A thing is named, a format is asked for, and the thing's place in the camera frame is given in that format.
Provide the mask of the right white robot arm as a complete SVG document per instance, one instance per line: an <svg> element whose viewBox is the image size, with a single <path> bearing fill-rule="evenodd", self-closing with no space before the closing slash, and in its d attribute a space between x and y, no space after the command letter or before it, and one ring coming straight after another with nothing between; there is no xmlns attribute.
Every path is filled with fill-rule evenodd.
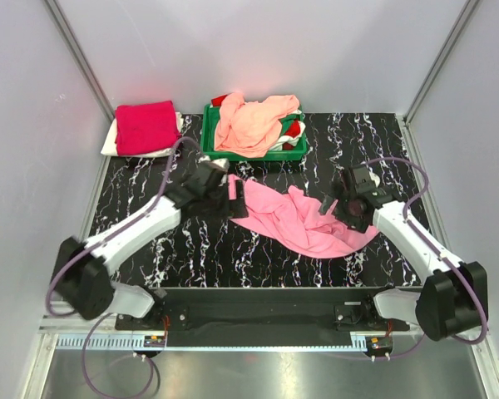
<svg viewBox="0 0 499 399"><path fill-rule="evenodd" d="M394 319L419 326L435 342L448 337L468 345L482 342L487 335L487 271L438 242L410 206L378 183L367 165L355 165L340 172L320 207L320 214L331 214L353 232L374 227L422 282L418 292L385 288L374 294L361 308L363 324L376 330Z"/></svg>

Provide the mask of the pink t shirt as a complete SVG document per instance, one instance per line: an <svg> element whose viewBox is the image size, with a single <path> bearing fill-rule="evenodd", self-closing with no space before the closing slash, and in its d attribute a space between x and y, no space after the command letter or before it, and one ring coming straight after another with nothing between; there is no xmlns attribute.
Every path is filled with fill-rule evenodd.
<svg viewBox="0 0 499 399"><path fill-rule="evenodd" d="M242 184L248 216L233 222L257 234L278 241L297 254L316 259L349 256L373 241L378 230L351 230L330 213L320 214L321 203L291 185L280 192L254 180L229 176L229 196L235 197L236 185Z"/></svg>

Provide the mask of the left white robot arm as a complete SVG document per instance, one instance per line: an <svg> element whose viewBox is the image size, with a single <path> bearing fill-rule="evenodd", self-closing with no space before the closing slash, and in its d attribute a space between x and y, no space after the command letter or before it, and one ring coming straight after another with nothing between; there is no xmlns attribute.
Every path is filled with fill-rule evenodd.
<svg viewBox="0 0 499 399"><path fill-rule="evenodd" d="M116 283L111 276L138 250L188 219L248 217L241 183L235 184L235 197L230 197L229 165L227 159L203 160L191 175L163 184L161 193L106 231L84 241L64 240L49 291L58 293L85 320L116 313L143 328L156 328L163 318L164 291Z"/></svg>

